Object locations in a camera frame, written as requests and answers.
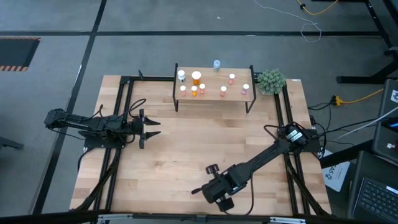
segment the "black mat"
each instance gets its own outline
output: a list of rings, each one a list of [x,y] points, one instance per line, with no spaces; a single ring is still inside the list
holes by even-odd
[[[0,37],[0,71],[26,71],[39,43],[40,37]]]

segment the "gray carpet floor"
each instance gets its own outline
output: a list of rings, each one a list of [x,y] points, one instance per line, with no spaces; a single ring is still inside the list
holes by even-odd
[[[320,16],[310,16],[294,0],[258,2],[317,22],[323,31],[377,30],[363,3],[342,2]],[[91,30],[100,3],[100,0],[0,0],[0,31]],[[306,3],[311,11],[329,5],[329,2]],[[382,1],[372,3],[391,40],[398,43],[397,27],[385,5]],[[304,23],[245,0],[109,0],[99,30],[299,31]],[[44,128],[43,121],[48,110],[65,108],[87,41],[87,36],[43,37],[28,71],[0,72],[0,136],[25,144],[23,151],[8,148],[0,151],[0,216],[30,213],[55,138],[55,133]],[[355,100],[382,86],[339,85],[335,77],[373,74],[391,62],[390,57],[383,55],[385,50],[380,37],[322,37],[312,44],[302,37],[96,37],[74,113],[87,116],[93,113],[103,75],[137,75],[140,69],[144,75],[171,76],[176,62],[187,67],[210,67],[214,59],[220,59],[224,67],[246,68],[253,64],[257,72],[279,68],[287,78],[301,78],[308,105],[326,102],[332,95]],[[377,95],[361,103],[332,108],[330,127],[375,118],[380,99]],[[311,114],[326,126],[327,109]],[[340,140],[358,144],[371,139],[373,131],[368,128]],[[346,147],[349,145],[331,142],[327,149],[335,152]],[[66,137],[45,202],[45,213],[68,210],[82,149],[82,141]],[[345,216],[346,196],[333,191],[329,196],[333,213]]]

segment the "small bottle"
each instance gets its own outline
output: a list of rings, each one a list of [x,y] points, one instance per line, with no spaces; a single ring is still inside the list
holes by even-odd
[[[179,70],[177,72],[178,79],[180,80],[180,83],[185,82],[185,72],[183,70]]]
[[[206,87],[206,85],[205,84],[200,84],[200,86],[199,86],[199,92],[200,92],[200,94],[205,94],[205,87]]]
[[[225,96],[225,92],[226,92],[226,86],[222,86],[222,87],[221,87],[220,96],[221,96],[221,97],[224,97],[224,96]]]
[[[180,90],[181,90],[181,95],[182,96],[186,96],[187,95],[187,87],[185,87],[185,86],[181,86],[180,87]]]
[[[221,67],[221,62],[220,62],[220,60],[215,60],[215,61],[214,61],[214,64],[213,64],[214,71],[215,71],[215,72],[218,72],[218,71],[220,70],[220,67]]]
[[[243,85],[243,89],[242,89],[242,94],[245,95],[248,92],[249,89],[249,85],[248,84],[244,84]]]
[[[198,87],[197,86],[193,86],[193,87],[191,87],[191,90],[192,90],[192,96],[197,96]]]
[[[199,85],[200,84],[201,73],[198,71],[192,72],[192,84]]]
[[[232,85],[234,83],[235,74],[229,74],[228,84]]]

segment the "black stand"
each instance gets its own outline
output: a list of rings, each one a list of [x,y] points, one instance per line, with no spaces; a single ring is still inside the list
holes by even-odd
[[[398,70],[398,62],[393,61],[386,65],[376,74],[370,77],[336,77],[337,83],[350,83],[350,84],[383,84],[388,75]]]
[[[356,159],[360,151],[366,151],[372,153],[373,140],[368,140],[362,142],[356,146],[349,147],[348,149],[342,150],[340,152],[333,153],[332,155],[323,157],[319,160],[322,169],[326,167],[335,166],[342,162],[350,161]]]
[[[22,149],[24,145],[11,141],[10,139],[0,137],[0,149],[2,147],[13,147],[14,149]]]
[[[372,4],[368,0],[365,0],[365,1],[362,1],[362,2],[365,3],[370,15],[373,18],[373,21],[374,21],[375,25],[376,25],[377,29],[379,30],[379,33],[380,33],[381,37],[383,38],[383,40],[385,41],[386,45],[388,46],[388,48],[391,48],[392,44],[391,44],[391,41],[389,40],[388,34],[384,30],[384,28],[383,28],[378,16],[374,12]],[[396,20],[396,22],[397,22],[397,19],[394,17],[394,14],[391,13],[391,11],[393,11],[393,5],[388,0],[384,0],[384,3],[386,4],[386,7],[388,8],[392,18],[394,20]],[[340,76],[340,77],[336,78],[337,83],[383,84],[384,81],[386,81],[388,75],[390,75],[394,71],[398,70],[398,55],[397,55],[397,53],[395,51],[392,51],[392,52],[389,52],[389,53],[393,56],[393,61],[389,65],[385,66],[380,71],[375,73],[374,75],[371,75],[370,77]]]

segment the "white paper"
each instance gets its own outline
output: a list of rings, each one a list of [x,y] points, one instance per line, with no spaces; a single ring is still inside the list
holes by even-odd
[[[393,90],[391,93],[391,100],[398,103],[398,91]]]
[[[332,154],[330,151],[325,150],[324,157],[329,156],[330,154]],[[341,186],[343,186],[344,178],[346,177],[348,171],[348,167],[349,161],[322,169],[325,185],[337,192],[340,192]]]

